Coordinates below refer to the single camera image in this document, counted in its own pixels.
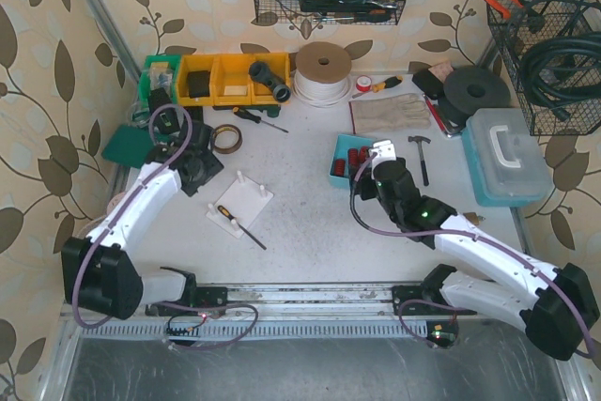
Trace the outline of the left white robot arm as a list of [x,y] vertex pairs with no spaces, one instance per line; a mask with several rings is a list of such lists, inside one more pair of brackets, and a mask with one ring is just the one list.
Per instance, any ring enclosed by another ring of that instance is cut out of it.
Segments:
[[142,273],[132,256],[162,208],[178,193],[194,196],[223,170],[211,149],[212,129],[192,119],[182,106],[167,103],[150,119],[172,111],[183,117],[181,137],[155,143],[138,178],[114,209],[84,238],[69,238],[61,252],[65,300],[79,326],[89,329],[82,310],[105,319],[130,318],[139,306],[187,304],[194,277],[185,270],[161,267]]

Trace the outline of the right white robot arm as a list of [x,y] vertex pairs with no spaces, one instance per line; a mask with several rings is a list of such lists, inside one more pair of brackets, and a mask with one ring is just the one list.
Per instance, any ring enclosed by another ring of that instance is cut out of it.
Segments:
[[351,169],[349,187],[352,197],[378,200],[398,228],[394,237],[450,254],[485,275],[477,281],[450,270],[439,283],[440,300],[433,307],[473,311],[512,325],[559,361],[598,355],[591,329],[600,309],[584,269],[572,263],[559,268],[523,254],[454,208],[420,194],[402,158],[368,157]]

